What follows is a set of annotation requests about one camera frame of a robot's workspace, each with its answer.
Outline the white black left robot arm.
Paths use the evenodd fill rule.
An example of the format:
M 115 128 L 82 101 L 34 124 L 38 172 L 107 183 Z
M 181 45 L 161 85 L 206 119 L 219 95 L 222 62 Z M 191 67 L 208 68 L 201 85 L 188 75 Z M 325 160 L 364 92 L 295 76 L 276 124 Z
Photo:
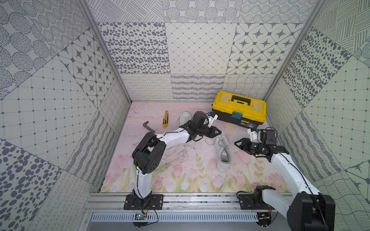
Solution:
M 161 210 L 162 194 L 153 194 L 151 190 L 152 173 L 159 166 L 164 152 L 174 146 L 196 141 L 196 137 L 214 138 L 222 132 L 213 122 L 218 119 L 214 112 L 196 111 L 191 120 L 181 125 L 177 130 L 164 134 L 148 132 L 132 153 L 136 168 L 136 186 L 126 196 L 124 210 Z

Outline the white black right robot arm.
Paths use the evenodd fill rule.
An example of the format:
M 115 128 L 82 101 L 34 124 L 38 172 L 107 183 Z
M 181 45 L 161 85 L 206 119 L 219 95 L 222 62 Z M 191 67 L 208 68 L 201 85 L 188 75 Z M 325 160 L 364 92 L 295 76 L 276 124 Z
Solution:
M 272 186 L 258 185 L 253 194 L 237 192 L 241 209 L 264 208 L 283 215 L 292 231 L 332 231 L 335 202 L 322 194 L 304 176 L 284 146 L 277 145 L 274 128 L 248 130 L 249 137 L 234 144 L 255 158 L 266 158 L 286 182 L 292 197 L 284 196 Z

